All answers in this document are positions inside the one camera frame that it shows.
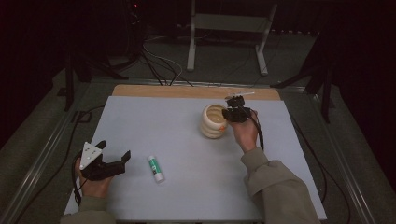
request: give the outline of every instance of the beige jacket sleeve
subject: beige jacket sleeve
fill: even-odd
[[[247,191],[265,224],[320,223],[308,188],[281,161],[268,161],[261,148],[246,153]]]
[[[106,199],[82,197],[78,212],[65,215],[61,224],[115,224],[116,219],[106,211]]]

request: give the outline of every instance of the table leg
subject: table leg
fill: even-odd
[[[69,51],[66,52],[65,58],[66,106],[64,111],[68,111],[74,102],[73,60]]]
[[[187,71],[194,70],[195,63],[195,0],[191,0],[191,36],[189,59],[187,60]]]
[[[271,25],[276,12],[276,7],[277,4],[274,4],[272,6],[270,14],[268,15],[268,22],[265,24],[266,27],[264,29],[264,32],[262,33],[262,42],[260,43],[260,45],[256,45],[257,61],[259,62],[260,75],[262,76],[268,75],[267,64],[265,63],[264,55],[262,52],[264,50],[265,42],[267,41],[268,35],[271,31]]]

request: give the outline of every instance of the white tabletop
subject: white tabletop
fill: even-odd
[[[108,211],[132,221],[253,221],[260,213],[243,183],[246,168],[231,128],[220,139],[199,131],[202,110],[219,99],[109,97],[92,139],[106,140],[104,161],[131,150],[126,173],[113,179]],[[259,111],[265,154],[281,160],[308,186],[320,219],[326,219],[318,191],[282,101],[246,100]],[[165,181],[158,185],[148,156],[155,155]],[[74,195],[66,213],[78,210]]]

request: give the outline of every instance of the person's right hand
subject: person's right hand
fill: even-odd
[[[257,120],[257,112],[251,111],[250,113],[251,117]],[[236,142],[245,153],[257,147],[256,142],[259,132],[251,119],[243,123],[229,122],[229,124],[233,127],[233,135]]]

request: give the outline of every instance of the metal stand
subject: metal stand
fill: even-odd
[[[260,74],[262,76],[267,76],[268,70],[262,51],[264,50],[265,42],[270,33],[276,7],[276,4],[272,6],[270,15],[268,15],[267,18],[201,14],[195,12],[195,0],[191,0],[191,37],[187,70],[194,70],[196,50],[195,29],[242,31],[262,33],[262,42],[260,45],[256,46],[256,54],[260,67]]]
[[[75,71],[78,75],[78,79],[82,82],[90,82],[92,75],[90,72],[90,66],[97,68],[105,72],[110,77],[120,80],[126,80],[128,77],[120,76],[118,73],[111,70],[110,67],[105,66],[102,63],[97,62],[84,52],[72,47],[70,44],[66,52],[65,58],[65,75],[66,75],[66,106],[64,111],[68,111],[71,104],[74,102],[74,80],[73,72]]]

